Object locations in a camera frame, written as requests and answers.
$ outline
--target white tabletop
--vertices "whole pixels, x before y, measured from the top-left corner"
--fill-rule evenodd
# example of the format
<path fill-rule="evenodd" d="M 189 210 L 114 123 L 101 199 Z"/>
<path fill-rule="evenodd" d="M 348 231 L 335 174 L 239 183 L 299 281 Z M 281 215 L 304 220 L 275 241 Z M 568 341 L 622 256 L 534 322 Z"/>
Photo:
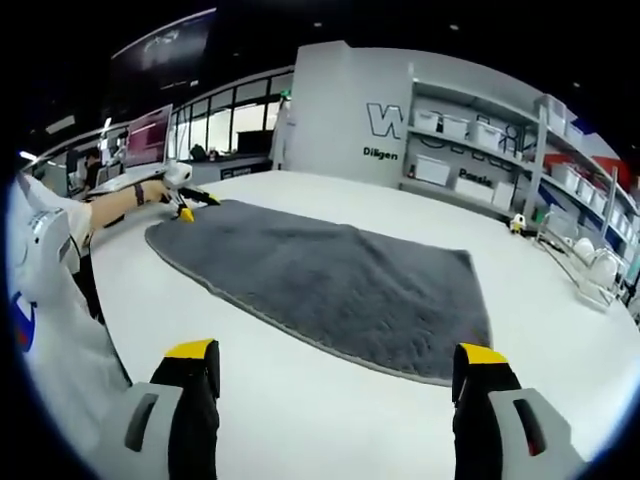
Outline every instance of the white tabletop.
<path fill-rule="evenodd" d="M 607 314 L 580 303 L 554 260 L 504 225 L 410 193 L 291 172 L 203 188 L 221 199 L 468 250 L 494 348 L 524 387 L 538 389 L 569 421 L 578 452 L 591 459 L 619 422 L 640 372 L 631 316 L 620 303 Z M 178 343 L 220 342 L 220 478 L 453 478 L 449 388 L 341 360 L 214 297 L 147 246 L 144 230 L 167 209 L 145 207 L 99 232 L 93 270 L 134 381 L 148 381 Z"/>

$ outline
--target person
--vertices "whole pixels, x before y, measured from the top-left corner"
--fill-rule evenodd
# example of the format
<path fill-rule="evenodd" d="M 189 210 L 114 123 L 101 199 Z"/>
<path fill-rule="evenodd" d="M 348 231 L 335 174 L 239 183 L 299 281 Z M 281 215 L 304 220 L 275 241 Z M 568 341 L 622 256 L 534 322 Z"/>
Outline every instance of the person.
<path fill-rule="evenodd" d="M 89 190 L 93 190 L 97 187 L 98 172 L 102 168 L 102 161 L 100 160 L 100 150 L 98 147 L 92 147 L 87 152 L 86 161 L 86 178 L 84 179 L 84 193 Z"/>
<path fill-rule="evenodd" d="M 163 183 L 153 180 L 82 203 L 61 198 L 22 173 L 9 187 L 6 279 L 19 356 L 24 359 L 30 383 L 37 392 L 34 398 L 40 398 L 56 430 L 85 462 L 97 444 L 102 418 L 129 383 L 106 328 L 89 314 L 72 274 L 79 269 L 80 251 L 94 231 L 145 203 L 162 201 L 167 194 Z M 48 262 L 47 266 L 55 266 L 53 269 L 39 268 L 27 261 L 32 250 L 25 245 L 27 241 L 32 242 L 29 245 L 38 243 L 33 237 L 38 221 L 46 218 L 43 212 L 63 219 L 65 215 L 60 214 L 64 213 L 68 223 L 68 231 L 62 230 L 62 237 L 68 233 L 70 242 L 64 245 L 71 247 L 66 253 L 56 253 L 53 263 Z M 27 265 L 38 275 L 48 272 L 51 277 L 44 279 L 46 291 L 37 301 L 29 300 L 20 291 L 30 290 L 21 287 L 25 285 L 21 268 Z"/>

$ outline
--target gray fluffy mat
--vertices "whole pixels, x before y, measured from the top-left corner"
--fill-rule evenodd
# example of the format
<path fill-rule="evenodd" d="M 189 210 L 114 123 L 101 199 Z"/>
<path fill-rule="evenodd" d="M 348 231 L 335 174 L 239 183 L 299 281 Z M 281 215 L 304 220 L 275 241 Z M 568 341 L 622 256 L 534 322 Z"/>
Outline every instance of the gray fluffy mat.
<path fill-rule="evenodd" d="M 466 251 L 234 200 L 194 214 L 149 227 L 147 242 L 214 295 L 321 350 L 450 385 L 456 344 L 490 346 Z"/>

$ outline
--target computer monitor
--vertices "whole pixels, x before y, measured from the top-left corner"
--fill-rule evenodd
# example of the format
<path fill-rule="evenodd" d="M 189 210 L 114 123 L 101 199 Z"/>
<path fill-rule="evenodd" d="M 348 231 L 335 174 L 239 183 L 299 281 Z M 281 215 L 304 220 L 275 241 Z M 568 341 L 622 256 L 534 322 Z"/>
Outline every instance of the computer monitor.
<path fill-rule="evenodd" d="M 164 162 L 170 117 L 171 105 L 167 105 L 129 124 L 125 167 Z"/>

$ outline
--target white wall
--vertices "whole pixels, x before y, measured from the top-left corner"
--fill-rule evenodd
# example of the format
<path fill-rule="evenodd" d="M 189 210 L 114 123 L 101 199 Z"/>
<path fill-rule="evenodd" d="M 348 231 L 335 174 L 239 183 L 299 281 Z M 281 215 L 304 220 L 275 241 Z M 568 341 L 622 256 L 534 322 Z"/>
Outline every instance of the white wall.
<path fill-rule="evenodd" d="M 342 41 L 304 46 L 298 50 L 294 69 L 291 111 L 296 126 L 288 153 L 289 169 L 397 186 L 407 146 L 414 77 L 477 92 L 530 112 L 534 111 L 534 100 L 542 95 L 504 73 L 436 53 L 351 48 Z M 385 136 L 374 134 L 367 104 L 400 108 L 400 128 Z M 448 106 L 448 113 L 455 113 L 452 108 Z M 504 127 L 497 119 L 491 123 Z M 365 156 L 364 147 L 391 152 L 399 161 Z M 593 155 L 615 155 L 597 135 L 587 137 L 584 147 Z M 411 141 L 409 155 L 422 148 Z M 460 158 L 451 152 L 448 156 Z"/>

